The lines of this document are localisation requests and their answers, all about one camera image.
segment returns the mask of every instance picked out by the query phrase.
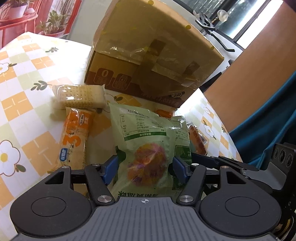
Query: green snack bag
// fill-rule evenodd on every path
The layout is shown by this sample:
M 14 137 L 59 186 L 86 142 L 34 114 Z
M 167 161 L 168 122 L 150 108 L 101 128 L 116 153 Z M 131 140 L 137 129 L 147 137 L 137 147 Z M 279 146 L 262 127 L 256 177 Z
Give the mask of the green snack bag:
M 192 163 L 190 141 L 186 119 L 183 116 L 173 116 L 170 122 L 174 126 L 176 132 L 176 141 L 174 146 L 174 156 L 182 158 L 187 164 Z M 179 190 L 171 193 L 171 196 L 175 199 L 180 194 L 181 189 L 184 188 L 178 178 L 171 176 L 172 179 L 172 190 Z
M 187 164 L 192 163 L 190 141 L 186 119 L 183 116 L 173 116 L 170 119 L 176 131 L 176 143 L 174 155 L 181 157 Z
M 111 103 L 109 106 L 115 145 L 126 153 L 112 195 L 115 199 L 169 196 L 173 187 L 168 166 L 176 142 L 174 121 L 140 107 Z

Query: gray gripper base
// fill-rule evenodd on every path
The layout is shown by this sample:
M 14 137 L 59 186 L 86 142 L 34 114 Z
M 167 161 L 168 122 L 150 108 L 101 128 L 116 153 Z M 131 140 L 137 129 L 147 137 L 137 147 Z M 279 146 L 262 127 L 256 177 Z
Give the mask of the gray gripper base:
M 98 207 L 89 221 L 72 233 L 55 238 L 23 234 L 13 241 L 236 241 L 208 228 L 191 207 L 174 204 L 169 197 L 122 197 L 111 206 Z M 275 241 L 267 234 L 253 241 Z

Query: teal fabric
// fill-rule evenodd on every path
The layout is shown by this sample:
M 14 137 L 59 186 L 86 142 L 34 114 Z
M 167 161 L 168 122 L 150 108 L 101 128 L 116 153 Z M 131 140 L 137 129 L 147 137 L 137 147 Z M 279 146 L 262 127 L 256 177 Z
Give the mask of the teal fabric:
M 266 168 L 275 143 L 296 145 L 296 72 L 230 136 L 243 162 L 259 169 Z

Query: orange wall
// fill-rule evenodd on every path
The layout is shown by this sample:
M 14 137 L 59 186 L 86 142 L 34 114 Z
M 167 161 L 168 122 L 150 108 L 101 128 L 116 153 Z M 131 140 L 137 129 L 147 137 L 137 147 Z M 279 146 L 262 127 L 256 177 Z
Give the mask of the orange wall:
M 295 70 L 296 13 L 284 2 L 205 96 L 231 131 L 261 107 Z

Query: white flower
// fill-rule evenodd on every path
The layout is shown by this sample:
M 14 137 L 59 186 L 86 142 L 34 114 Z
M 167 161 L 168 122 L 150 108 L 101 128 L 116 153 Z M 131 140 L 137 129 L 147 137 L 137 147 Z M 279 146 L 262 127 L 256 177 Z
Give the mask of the white flower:
M 0 64 L 0 74 L 6 72 L 9 69 L 8 65 L 9 63 Z
M 207 125 L 204 125 L 205 127 L 205 132 L 210 136 L 210 137 L 214 137 L 214 132 L 212 131 L 212 129 L 207 126 Z
M 0 143 L 0 175 L 12 176 L 15 164 L 20 160 L 20 151 L 11 142 L 4 140 Z
M 209 114 L 209 115 L 211 114 L 211 112 L 209 111 L 209 109 L 207 107 L 205 107 L 204 109 L 207 114 Z

